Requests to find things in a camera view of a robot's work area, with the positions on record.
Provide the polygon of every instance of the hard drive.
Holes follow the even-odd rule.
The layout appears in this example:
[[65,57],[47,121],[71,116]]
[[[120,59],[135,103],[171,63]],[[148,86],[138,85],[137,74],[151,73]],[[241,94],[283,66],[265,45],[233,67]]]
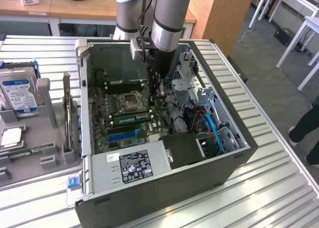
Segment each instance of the hard drive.
[[36,90],[39,77],[36,62],[9,63],[0,67],[0,101],[4,110],[13,109],[18,118],[38,115],[43,105]]

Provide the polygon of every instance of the power supply label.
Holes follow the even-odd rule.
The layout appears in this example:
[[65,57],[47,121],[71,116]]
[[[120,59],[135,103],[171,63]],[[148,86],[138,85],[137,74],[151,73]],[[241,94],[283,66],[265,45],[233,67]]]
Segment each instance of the power supply label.
[[125,184],[153,175],[147,150],[120,156],[122,180]]
[[37,109],[36,101],[29,92],[30,83],[26,79],[2,82],[9,102],[18,113],[30,113]]

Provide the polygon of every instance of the robotic arm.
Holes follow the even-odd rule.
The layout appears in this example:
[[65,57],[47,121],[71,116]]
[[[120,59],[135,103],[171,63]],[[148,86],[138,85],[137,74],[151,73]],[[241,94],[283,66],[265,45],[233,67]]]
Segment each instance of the robotic arm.
[[[133,59],[142,58],[146,61],[149,103],[166,97],[163,83],[178,46],[189,1],[150,0],[143,3],[143,0],[117,0],[118,17],[114,39],[131,39]],[[145,4],[148,4],[147,11],[143,8]],[[138,18],[143,13],[142,25],[145,25],[148,17],[153,17],[151,40],[146,43],[137,28]]]

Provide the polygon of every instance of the blue ram slot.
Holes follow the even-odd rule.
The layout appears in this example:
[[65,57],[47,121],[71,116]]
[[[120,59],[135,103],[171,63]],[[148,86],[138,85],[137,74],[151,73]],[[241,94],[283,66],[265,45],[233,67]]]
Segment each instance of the blue ram slot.
[[109,141],[115,141],[115,140],[125,139],[125,138],[129,138],[129,137],[135,137],[135,136],[137,136],[136,131],[125,132],[125,133],[115,134],[115,135],[109,135]]

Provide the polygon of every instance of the metal slotted surface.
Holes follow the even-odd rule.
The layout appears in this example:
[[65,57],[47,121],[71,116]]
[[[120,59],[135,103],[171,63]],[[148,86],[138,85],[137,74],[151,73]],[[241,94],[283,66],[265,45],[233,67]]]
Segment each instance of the metal slotted surface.
[[[0,42],[0,60],[25,61],[35,57],[41,76],[51,80],[53,101],[60,101],[63,96],[63,72],[70,71],[72,95],[79,100],[75,39],[7,36],[2,45]],[[259,149],[224,185],[123,227],[319,227],[317,184],[218,47],[208,40],[195,44]],[[204,76],[205,72],[199,68],[199,74]],[[205,77],[203,81],[211,86]],[[75,211],[65,202],[66,174],[0,189],[0,227],[79,227]]]

